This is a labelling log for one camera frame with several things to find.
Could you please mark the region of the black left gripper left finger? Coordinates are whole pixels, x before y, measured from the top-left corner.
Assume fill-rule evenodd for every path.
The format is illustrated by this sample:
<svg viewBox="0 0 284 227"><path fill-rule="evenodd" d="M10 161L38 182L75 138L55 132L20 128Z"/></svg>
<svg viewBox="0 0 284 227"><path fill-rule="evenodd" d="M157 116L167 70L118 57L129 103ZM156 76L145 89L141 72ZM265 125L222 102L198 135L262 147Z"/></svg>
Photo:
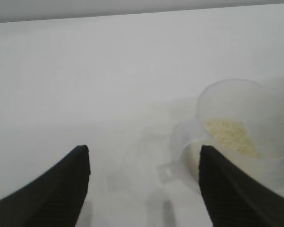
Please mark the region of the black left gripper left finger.
<svg viewBox="0 0 284 227"><path fill-rule="evenodd" d="M0 200L0 227L76 226L90 174L88 147L75 147L34 181Z"/></svg>

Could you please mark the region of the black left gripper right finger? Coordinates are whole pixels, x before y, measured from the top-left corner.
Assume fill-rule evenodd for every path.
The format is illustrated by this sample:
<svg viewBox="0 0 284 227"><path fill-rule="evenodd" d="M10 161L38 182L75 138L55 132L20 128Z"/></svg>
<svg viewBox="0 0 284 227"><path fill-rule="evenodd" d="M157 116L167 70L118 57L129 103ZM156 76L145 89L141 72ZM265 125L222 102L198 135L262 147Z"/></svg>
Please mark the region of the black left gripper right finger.
<svg viewBox="0 0 284 227"><path fill-rule="evenodd" d="M218 150L203 145L201 196L215 227L284 227L284 197L241 171Z"/></svg>

